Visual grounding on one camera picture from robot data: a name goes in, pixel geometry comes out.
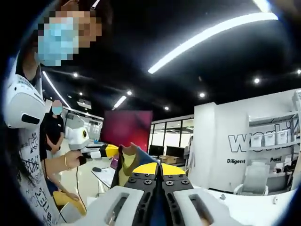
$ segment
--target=floor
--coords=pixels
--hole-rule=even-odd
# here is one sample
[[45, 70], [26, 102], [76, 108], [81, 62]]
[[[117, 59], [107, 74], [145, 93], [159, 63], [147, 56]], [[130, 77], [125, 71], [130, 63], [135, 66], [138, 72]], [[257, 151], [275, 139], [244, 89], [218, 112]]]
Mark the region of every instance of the floor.
[[[61, 150], [56, 156], [63, 155], [68, 152], [68, 141], [64, 139]], [[78, 170], [78, 188], [76, 183], [76, 168], [70, 171], [61, 172], [58, 177], [61, 184], [71, 193], [80, 194], [84, 204], [87, 206], [88, 197], [96, 197], [99, 193], [104, 193], [107, 189], [103, 188], [101, 182], [92, 174], [93, 167], [109, 167], [110, 160], [102, 158], [101, 160], [88, 161], [86, 164], [79, 166]]]

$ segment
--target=computer mouse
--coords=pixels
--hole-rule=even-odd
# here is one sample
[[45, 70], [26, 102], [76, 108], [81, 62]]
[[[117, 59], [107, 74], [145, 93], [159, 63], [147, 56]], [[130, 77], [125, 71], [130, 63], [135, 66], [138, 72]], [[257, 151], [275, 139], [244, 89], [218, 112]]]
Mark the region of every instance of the computer mouse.
[[93, 167], [92, 170], [95, 171], [95, 172], [101, 172], [102, 171], [102, 169], [98, 168], [98, 167]]

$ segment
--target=cardboard box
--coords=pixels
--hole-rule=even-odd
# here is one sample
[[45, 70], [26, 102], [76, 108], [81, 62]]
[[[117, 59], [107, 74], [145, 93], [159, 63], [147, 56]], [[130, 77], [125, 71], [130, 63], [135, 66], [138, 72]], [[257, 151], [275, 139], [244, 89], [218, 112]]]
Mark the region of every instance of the cardboard box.
[[178, 157], [161, 155], [161, 156], [159, 156], [159, 159], [160, 159], [161, 163], [175, 164], [177, 162]]

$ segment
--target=blue face mask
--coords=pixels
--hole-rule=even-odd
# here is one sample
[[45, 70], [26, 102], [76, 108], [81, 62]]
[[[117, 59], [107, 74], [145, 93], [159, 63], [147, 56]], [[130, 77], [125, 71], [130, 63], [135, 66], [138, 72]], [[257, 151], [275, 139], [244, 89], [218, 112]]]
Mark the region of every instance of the blue face mask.
[[77, 19], [62, 18], [60, 23], [44, 25], [43, 36], [38, 37], [35, 60], [45, 66], [61, 66], [62, 60], [71, 60], [78, 53], [79, 25]]
[[52, 107], [52, 112], [55, 115], [59, 115], [62, 113], [63, 108], [62, 107]]

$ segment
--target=graphic t-shirt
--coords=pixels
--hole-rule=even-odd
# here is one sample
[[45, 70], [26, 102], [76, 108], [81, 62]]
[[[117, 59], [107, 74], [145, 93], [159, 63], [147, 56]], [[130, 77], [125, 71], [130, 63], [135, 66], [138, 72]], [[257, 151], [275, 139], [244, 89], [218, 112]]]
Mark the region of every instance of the graphic t-shirt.
[[39, 133], [39, 128], [34, 131], [20, 129], [20, 155], [27, 170], [32, 175], [32, 183], [22, 175], [19, 178], [19, 183], [21, 193], [32, 211], [44, 225], [51, 226], [57, 224], [60, 213], [50, 196], [45, 181], [39, 154]]

